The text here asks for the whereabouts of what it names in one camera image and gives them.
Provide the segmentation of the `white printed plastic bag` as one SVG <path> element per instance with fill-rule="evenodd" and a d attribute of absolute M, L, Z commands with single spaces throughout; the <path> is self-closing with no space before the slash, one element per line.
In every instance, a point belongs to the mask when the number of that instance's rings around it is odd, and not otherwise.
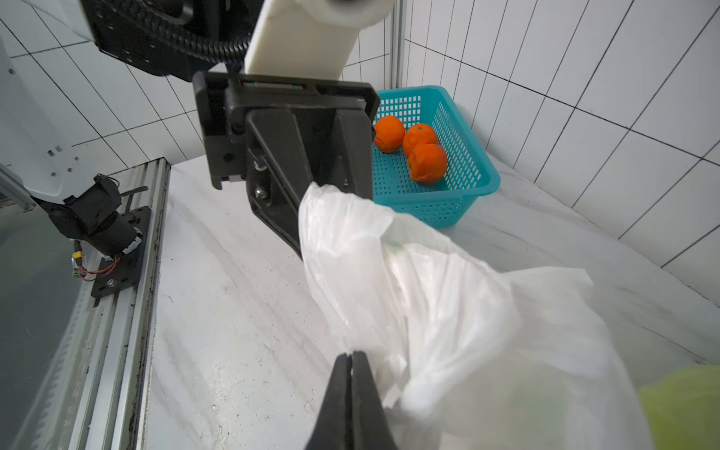
<path fill-rule="evenodd" d="M 495 271 L 407 214 L 311 185 L 299 208 L 310 293 L 362 351 L 402 449 L 650 449 L 581 269 Z"/>

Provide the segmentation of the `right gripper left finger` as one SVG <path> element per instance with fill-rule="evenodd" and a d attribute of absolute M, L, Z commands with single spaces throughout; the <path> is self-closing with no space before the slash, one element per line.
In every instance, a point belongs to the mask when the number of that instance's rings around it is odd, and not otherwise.
<path fill-rule="evenodd" d="M 352 367 L 348 354 L 336 358 L 306 449 L 353 448 Z"/>

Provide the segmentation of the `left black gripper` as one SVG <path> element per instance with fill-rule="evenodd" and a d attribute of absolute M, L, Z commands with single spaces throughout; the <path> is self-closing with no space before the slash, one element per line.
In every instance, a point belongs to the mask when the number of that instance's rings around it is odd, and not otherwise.
<path fill-rule="evenodd" d="M 253 214 L 297 255 L 312 182 L 373 199 L 370 84 L 212 72 L 192 83 L 213 186 L 245 179 Z"/>

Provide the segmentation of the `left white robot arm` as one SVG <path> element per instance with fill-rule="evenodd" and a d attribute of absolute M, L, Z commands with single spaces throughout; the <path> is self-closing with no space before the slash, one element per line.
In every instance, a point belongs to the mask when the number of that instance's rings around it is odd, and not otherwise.
<path fill-rule="evenodd" d="M 205 156 L 216 189 L 299 249 L 310 185 L 373 195 L 380 97 L 344 78 L 390 1 L 5 1 L 1 203 L 39 208 L 94 298 L 151 273 L 149 161 Z"/>

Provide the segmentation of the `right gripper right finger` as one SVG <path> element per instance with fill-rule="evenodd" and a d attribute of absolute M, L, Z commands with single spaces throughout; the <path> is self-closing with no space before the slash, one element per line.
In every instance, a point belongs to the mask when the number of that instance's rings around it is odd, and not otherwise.
<path fill-rule="evenodd" d="M 352 353 L 351 404 L 352 449 L 397 449 L 364 352 Z"/>

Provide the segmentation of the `green plastic bag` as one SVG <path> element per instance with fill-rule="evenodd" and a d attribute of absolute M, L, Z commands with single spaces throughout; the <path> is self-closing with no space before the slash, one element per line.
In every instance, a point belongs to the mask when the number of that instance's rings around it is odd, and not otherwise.
<path fill-rule="evenodd" d="M 639 399 L 657 449 L 719 447 L 719 367 L 673 371 L 643 386 Z"/>

